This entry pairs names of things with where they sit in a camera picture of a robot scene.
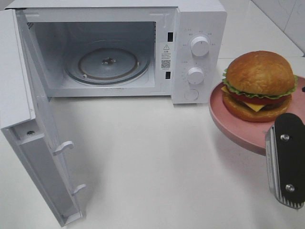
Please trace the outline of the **white microwave door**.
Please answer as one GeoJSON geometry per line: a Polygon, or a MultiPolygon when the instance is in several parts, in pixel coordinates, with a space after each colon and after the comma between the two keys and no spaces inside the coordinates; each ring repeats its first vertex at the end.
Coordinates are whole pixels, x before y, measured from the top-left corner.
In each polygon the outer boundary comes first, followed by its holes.
{"type": "Polygon", "coordinates": [[[0,13],[0,128],[61,226],[82,217],[30,27],[20,10],[0,13]]]}

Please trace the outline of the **white warning label sticker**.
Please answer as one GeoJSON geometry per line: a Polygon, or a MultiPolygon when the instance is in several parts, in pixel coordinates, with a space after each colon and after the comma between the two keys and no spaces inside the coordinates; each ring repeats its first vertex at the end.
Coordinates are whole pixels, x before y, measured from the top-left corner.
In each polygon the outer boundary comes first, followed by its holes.
{"type": "Polygon", "coordinates": [[[173,45],[171,42],[162,42],[160,47],[160,69],[170,71],[172,69],[173,45]]]}

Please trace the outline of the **white microwave knob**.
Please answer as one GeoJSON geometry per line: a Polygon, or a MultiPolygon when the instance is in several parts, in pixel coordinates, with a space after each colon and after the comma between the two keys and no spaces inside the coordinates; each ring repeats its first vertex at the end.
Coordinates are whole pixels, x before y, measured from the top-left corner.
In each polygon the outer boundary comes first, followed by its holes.
{"type": "Polygon", "coordinates": [[[205,56],[210,49],[210,40],[204,35],[198,35],[191,40],[191,52],[194,56],[205,56]]]}
{"type": "Polygon", "coordinates": [[[204,72],[202,68],[193,67],[188,70],[187,80],[189,84],[198,85],[204,81],[204,72]]]}

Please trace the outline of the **round white door button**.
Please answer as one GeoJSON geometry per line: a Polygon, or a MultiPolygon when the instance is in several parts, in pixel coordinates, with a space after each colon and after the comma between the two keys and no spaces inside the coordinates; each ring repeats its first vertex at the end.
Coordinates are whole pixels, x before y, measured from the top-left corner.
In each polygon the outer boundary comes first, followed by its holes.
{"type": "Polygon", "coordinates": [[[185,92],[184,97],[188,101],[196,101],[199,97],[199,92],[196,89],[189,89],[185,92]]]}

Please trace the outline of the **toy burger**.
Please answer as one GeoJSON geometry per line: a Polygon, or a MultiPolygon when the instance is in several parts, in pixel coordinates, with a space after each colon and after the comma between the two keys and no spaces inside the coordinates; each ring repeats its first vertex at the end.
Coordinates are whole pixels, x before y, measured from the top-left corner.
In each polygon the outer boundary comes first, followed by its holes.
{"type": "Polygon", "coordinates": [[[245,53],[224,72],[222,98],[227,110],[249,122],[270,122],[285,113],[297,89],[290,63],[269,51],[245,53]]]}

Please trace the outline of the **white microwave oven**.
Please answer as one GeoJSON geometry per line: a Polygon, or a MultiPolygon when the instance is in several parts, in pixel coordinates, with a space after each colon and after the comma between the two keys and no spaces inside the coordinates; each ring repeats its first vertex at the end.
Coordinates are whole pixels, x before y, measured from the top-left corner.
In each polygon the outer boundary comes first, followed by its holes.
{"type": "Polygon", "coordinates": [[[226,18],[217,0],[16,0],[0,13],[0,89],[206,103],[226,18]]]}

